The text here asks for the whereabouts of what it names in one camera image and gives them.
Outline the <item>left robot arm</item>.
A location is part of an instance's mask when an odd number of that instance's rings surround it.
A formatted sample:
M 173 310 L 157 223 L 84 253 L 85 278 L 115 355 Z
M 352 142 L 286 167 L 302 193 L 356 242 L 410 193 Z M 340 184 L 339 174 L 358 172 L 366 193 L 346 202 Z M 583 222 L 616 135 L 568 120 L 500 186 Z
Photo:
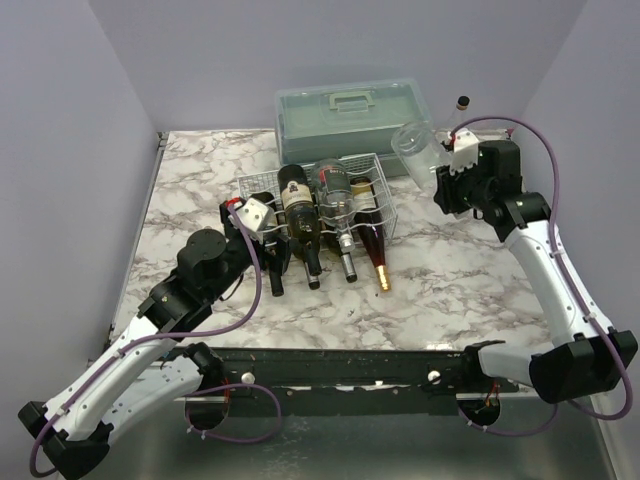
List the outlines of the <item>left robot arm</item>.
M 18 418 L 34 438 L 32 477 L 81 479 L 104 460 L 120 434 L 162 404 L 233 388 L 222 359 L 202 340 L 240 328 L 256 312 L 268 254 L 265 236 L 275 212 L 256 198 L 235 198 L 221 204 L 220 217 L 224 229 L 189 236 L 169 275 L 80 377 L 49 400 L 21 408 Z M 198 331 L 248 269 L 257 281 L 249 311 L 228 326 Z

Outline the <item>clear bottle cream label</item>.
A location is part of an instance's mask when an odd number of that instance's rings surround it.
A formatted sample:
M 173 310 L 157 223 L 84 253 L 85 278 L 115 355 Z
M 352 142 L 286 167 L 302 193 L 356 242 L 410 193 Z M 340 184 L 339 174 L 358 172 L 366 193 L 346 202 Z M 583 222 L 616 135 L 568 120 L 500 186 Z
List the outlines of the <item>clear bottle cream label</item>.
M 450 117 L 447 119 L 447 121 L 444 124 L 444 133 L 445 133 L 445 141 L 444 141 L 444 145 L 449 148 L 450 144 L 451 144 L 451 131 L 459 124 L 463 123 L 465 120 L 465 115 L 467 113 L 468 107 L 470 104 L 470 98 L 466 95 L 462 95 L 460 96 L 457 101 L 456 101 L 456 105 L 450 115 Z

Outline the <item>clear bottle silver cap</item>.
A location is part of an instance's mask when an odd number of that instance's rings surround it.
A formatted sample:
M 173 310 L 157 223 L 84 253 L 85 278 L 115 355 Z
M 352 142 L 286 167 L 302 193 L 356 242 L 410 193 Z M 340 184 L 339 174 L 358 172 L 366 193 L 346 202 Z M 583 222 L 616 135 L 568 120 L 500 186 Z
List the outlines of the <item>clear bottle silver cap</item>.
M 391 146 L 418 188 L 431 194 L 436 188 L 436 170 L 450 163 L 431 124 L 414 121 L 403 125 L 393 134 Z

